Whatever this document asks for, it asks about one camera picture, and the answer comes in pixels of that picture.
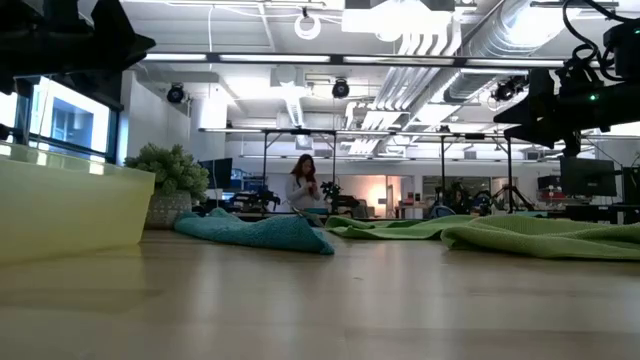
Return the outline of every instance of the long hair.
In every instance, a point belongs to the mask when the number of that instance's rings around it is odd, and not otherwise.
[[[302,164],[304,164],[304,162],[307,160],[311,161],[311,171],[309,171],[309,173],[305,175],[302,172]],[[296,182],[298,183],[298,186],[300,186],[300,182],[298,181],[298,179],[300,179],[301,177],[304,177],[307,182],[316,182],[316,165],[313,162],[313,158],[311,157],[311,155],[304,154],[300,156],[298,162],[296,163],[296,166],[293,168],[293,170],[291,170],[291,174],[296,176]]]

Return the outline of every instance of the fabric on floor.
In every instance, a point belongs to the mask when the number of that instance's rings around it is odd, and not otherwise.
[[[451,249],[495,250],[547,259],[640,260],[639,224],[457,215],[426,222],[381,223],[333,217],[326,227],[337,235],[356,239],[439,239]]]
[[[274,216],[255,223],[244,222],[222,209],[210,216],[186,213],[176,221],[177,232],[225,244],[333,255],[321,231],[301,216]]]

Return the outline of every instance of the green towel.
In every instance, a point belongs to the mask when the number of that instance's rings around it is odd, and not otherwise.
[[[450,249],[482,249],[539,258],[640,260],[640,224],[603,225],[525,216],[363,223],[332,217],[329,231],[356,239],[440,239]]]

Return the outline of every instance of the security camera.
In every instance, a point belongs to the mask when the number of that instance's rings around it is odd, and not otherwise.
[[[180,104],[185,99],[184,85],[180,83],[171,84],[171,89],[167,93],[167,101],[172,104]]]
[[[333,97],[336,99],[344,99],[349,96],[349,85],[347,84],[347,80],[336,79],[336,84],[333,85],[331,94],[333,94]]]

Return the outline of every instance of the potted plant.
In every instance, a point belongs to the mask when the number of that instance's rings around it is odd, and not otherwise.
[[[181,145],[169,150],[149,143],[140,149],[140,155],[127,157],[125,166],[156,174],[147,229],[172,229],[180,214],[191,211],[193,200],[206,200],[209,171],[195,163]]]

